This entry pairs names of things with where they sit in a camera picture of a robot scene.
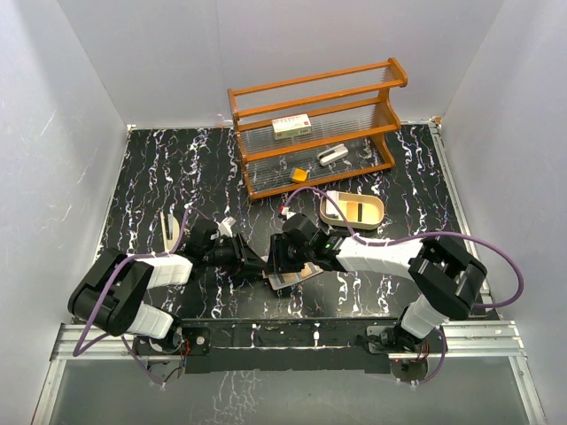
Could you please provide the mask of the stack of cards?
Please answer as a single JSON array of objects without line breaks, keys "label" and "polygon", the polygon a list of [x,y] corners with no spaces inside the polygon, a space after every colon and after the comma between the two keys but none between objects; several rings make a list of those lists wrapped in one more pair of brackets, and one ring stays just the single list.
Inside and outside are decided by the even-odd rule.
[{"label": "stack of cards", "polygon": [[336,190],[330,190],[326,192],[326,195],[324,214],[326,217],[331,219],[338,219],[340,216],[339,192]]}]

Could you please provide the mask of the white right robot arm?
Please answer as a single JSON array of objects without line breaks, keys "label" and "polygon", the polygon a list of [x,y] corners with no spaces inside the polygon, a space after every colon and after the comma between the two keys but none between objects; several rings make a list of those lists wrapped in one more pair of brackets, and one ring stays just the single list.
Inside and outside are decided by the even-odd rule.
[{"label": "white right robot arm", "polygon": [[417,350],[445,322],[468,319],[487,275],[485,266],[450,236],[381,242],[326,232],[307,216],[295,214],[270,237],[265,271],[293,273],[307,263],[324,271],[375,272],[412,281],[419,298],[394,326],[368,338],[377,348],[408,352]]}]

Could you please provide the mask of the cream leather card holder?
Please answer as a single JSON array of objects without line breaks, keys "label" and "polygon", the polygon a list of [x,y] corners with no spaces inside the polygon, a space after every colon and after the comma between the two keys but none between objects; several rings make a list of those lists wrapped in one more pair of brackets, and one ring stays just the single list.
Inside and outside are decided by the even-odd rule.
[{"label": "cream leather card holder", "polygon": [[262,276],[268,282],[272,290],[278,291],[299,284],[322,273],[323,270],[320,267],[311,262],[307,262],[298,272],[284,274],[266,274],[263,272]]}]

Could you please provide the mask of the beige oval tray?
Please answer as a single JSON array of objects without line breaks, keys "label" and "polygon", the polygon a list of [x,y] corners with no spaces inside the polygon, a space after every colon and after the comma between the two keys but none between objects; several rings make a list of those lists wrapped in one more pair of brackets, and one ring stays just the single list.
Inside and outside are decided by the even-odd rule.
[{"label": "beige oval tray", "polygon": [[384,204],[378,197],[337,190],[329,190],[326,195],[338,206],[337,209],[327,197],[322,197],[319,215],[327,225],[346,227],[338,212],[342,212],[356,230],[376,230],[384,219]]}]

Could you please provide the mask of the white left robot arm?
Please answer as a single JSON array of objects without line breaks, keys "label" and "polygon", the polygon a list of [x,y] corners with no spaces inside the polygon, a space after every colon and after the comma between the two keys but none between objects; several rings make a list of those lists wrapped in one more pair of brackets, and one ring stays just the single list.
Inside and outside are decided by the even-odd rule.
[{"label": "white left robot arm", "polygon": [[148,336],[162,352],[177,351],[183,332],[174,326],[172,314],[144,302],[145,293],[183,286],[210,267],[236,276],[263,275],[267,262],[231,231],[233,222],[230,217],[220,223],[199,217],[174,252],[104,250],[72,292],[68,312],[111,336]]}]

